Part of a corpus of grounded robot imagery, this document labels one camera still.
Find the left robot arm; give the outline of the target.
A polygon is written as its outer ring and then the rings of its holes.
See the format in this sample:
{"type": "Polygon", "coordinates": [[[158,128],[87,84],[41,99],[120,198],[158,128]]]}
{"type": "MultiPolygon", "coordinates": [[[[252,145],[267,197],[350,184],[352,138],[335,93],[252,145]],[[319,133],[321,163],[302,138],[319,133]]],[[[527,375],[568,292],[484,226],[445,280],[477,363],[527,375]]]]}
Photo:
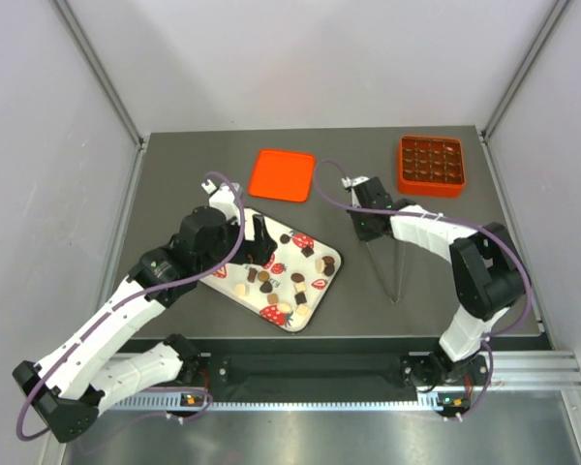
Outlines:
{"type": "Polygon", "coordinates": [[[156,385],[188,385],[198,377],[199,352],[180,334],[121,362],[111,358],[201,279],[226,264],[267,264],[276,250],[260,214],[251,219],[253,238],[246,237],[238,184],[206,180],[202,187],[208,204],[186,216],[168,244],[143,254],[93,317],[51,354],[15,368],[13,377],[26,396],[15,427],[20,440],[36,438],[23,431],[29,409],[66,444],[123,399],[156,385]]]}

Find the white strawberry tray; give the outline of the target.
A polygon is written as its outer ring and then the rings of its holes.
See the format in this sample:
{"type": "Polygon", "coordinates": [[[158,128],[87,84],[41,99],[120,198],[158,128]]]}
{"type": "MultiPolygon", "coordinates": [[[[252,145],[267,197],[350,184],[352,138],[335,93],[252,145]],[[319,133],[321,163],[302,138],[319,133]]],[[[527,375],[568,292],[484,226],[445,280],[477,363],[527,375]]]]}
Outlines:
{"type": "Polygon", "coordinates": [[[228,263],[213,274],[203,278],[201,283],[270,324],[288,333],[297,333],[302,331],[314,317],[325,293],[343,265],[343,256],[338,250],[305,232],[295,230],[271,217],[266,217],[265,221],[269,234],[277,243],[277,249],[267,265],[228,263]],[[282,244],[280,242],[282,234],[287,234],[290,237],[289,243],[282,244]],[[306,258],[301,253],[304,247],[312,247],[314,254],[306,258]],[[331,256],[335,259],[336,269],[332,276],[316,272],[316,260],[325,256],[331,256]],[[254,283],[247,280],[250,268],[255,268],[258,273],[261,271],[269,273],[267,281],[273,286],[271,293],[264,294],[260,291],[260,286],[264,282],[261,282],[258,276],[254,283]],[[304,305],[309,307],[307,315],[299,315],[296,312],[300,304],[297,305],[294,299],[297,294],[294,286],[297,283],[291,280],[293,273],[301,273],[305,278],[300,283],[306,287],[304,294],[307,302],[304,305]],[[238,284],[245,284],[249,287],[249,293],[246,296],[238,296],[234,293],[234,287],[238,284]],[[279,297],[277,304],[268,304],[267,296],[270,294],[276,294],[279,297]],[[280,313],[277,309],[279,303],[289,304],[291,312],[288,314],[280,313]]]}

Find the brown oval chocolate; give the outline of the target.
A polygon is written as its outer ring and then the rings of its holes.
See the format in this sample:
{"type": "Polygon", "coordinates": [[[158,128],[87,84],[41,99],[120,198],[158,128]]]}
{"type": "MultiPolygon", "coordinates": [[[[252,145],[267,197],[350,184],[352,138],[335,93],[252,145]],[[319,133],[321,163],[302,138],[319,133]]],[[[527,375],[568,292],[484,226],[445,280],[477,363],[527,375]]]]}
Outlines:
{"type": "Polygon", "coordinates": [[[325,256],[322,258],[323,263],[324,263],[324,269],[323,269],[323,274],[325,276],[332,276],[335,272],[336,266],[335,266],[335,259],[331,256],[325,256]]]}

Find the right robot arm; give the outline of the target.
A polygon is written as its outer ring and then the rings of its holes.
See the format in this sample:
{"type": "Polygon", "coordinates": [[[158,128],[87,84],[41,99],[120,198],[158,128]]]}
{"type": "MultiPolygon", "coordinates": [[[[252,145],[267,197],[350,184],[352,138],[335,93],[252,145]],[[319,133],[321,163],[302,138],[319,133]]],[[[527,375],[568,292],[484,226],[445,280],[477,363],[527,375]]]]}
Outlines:
{"type": "Polygon", "coordinates": [[[376,176],[344,178],[342,183],[351,195],[349,214],[359,240],[388,236],[451,265],[458,309],[429,355],[428,370],[416,366],[412,374],[423,384],[457,382],[495,323],[525,291],[507,228],[490,223],[478,231],[446,221],[413,201],[394,201],[376,176]]]}

